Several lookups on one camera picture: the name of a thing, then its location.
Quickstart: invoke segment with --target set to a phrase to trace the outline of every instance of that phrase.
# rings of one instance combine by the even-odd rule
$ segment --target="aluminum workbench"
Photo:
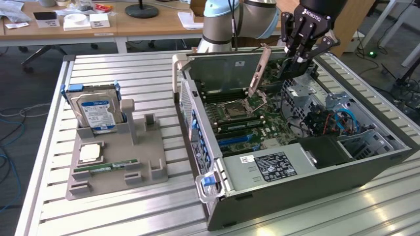
[[[170,92],[170,58],[180,52],[185,51],[76,56],[62,62],[16,235],[420,235],[418,153],[357,189],[206,231]],[[420,144],[416,124],[333,56],[322,58]],[[318,79],[332,92],[341,90],[326,72]],[[134,116],[153,112],[160,119],[169,180],[66,201],[76,119],[58,88],[62,83],[98,85],[114,80],[122,98],[136,102]]]

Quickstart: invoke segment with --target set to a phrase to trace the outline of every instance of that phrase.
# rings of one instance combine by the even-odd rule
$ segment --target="hard drive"
[[[120,110],[118,83],[100,86],[69,85],[61,94],[76,115],[78,128],[90,127],[94,134],[113,132],[116,124],[124,122]]]

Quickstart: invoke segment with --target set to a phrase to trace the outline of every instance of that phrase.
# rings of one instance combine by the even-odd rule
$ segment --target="floor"
[[[374,14],[373,17],[365,19],[360,31],[366,33],[372,27],[378,15]],[[390,25],[390,21],[385,22],[374,35],[378,39],[384,30]],[[406,30],[400,28],[396,37],[390,40],[386,50],[388,55],[377,54],[374,61],[380,64],[385,64],[392,71],[404,72],[400,66],[406,55],[410,53],[412,49],[418,44],[420,36]],[[366,46],[365,51],[373,50],[376,48],[376,40],[372,40],[370,44]],[[188,46],[197,46],[198,40],[186,40]],[[156,41],[154,49],[148,48],[148,42],[132,43],[132,49],[129,52],[140,51],[166,51],[182,49],[181,43],[177,40],[177,46],[172,40]],[[28,47],[29,53],[34,52],[40,47]],[[62,49],[68,54],[82,55],[82,54],[106,54],[116,53],[117,48],[113,43],[100,43],[98,49],[93,50],[89,44],[82,45],[65,45]],[[56,83],[56,78],[60,71],[61,65],[61,55],[56,51],[50,51],[42,55],[40,59],[32,62],[30,66],[34,69],[33,74],[25,74],[21,71],[20,62],[25,59],[29,53],[21,53],[16,47],[10,47],[8,52],[0,57],[0,71],[1,71],[1,86],[0,86],[0,110],[5,108],[24,108],[34,104],[48,103],[52,98],[53,88]],[[344,54],[341,57],[344,63],[349,66],[356,73],[362,70],[374,67],[374,64],[360,59],[353,53]],[[380,73],[381,68],[373,69],[364,73],[362,78],[372,83],[374,86],[388,89],[392,85],[392,77],[389,75],[382,75]],[[414,72],[413,78],[420,78],[420,68]],[[34,115],[44,113],[48,107],[41,107],[28,112],[28,115]],[[21,121],[22,117],[12,117],[6,120]],[[33,162],[37,154],[38,144],[42,135],[42,128],[46,116],[37,118],[26,118],[25,120],[25,130],[22,136],[10,145],[5,146],[5,152],[8,157],[13,160],[16,165],[16,170],[18,173],[21,181],[21,196],[25,196],[25,189],[28,187],[30,172],[33,167]],[[16,126],[16,124],[5,124],[0,122],[0,138],[5,135]],[[0,178],[5,174],[6,168],[0,169]],[[9,174],[5,182],[0,185],[0,208],[14,198],[17,192],[16,180]],[[18,220],[20,207],[22,204],[24,197],[20,197],[18,201],[13,203],[13,207],[0,212],[0,236],[13,235],[16,224]]]

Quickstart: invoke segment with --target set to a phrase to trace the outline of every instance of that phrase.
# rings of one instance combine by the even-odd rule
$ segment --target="power supply label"
[[[108,112],[110,107],[109,101],[84,102],[81,103],[81,107],[90,128],[94,130],[106,130],[116,125],[113,115]]]
[[[284,152],[256,157],[253,160],[266,182],[297,175]]]

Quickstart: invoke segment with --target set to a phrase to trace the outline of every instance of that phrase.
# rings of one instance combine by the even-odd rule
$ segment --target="black lamp base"
[[[150,5],[142,5],[142,9],[140,9],[140,5],[134,4],[125,8],[125,13],[128,16],[134,18],[152,18],[158,15],[158,9]]]

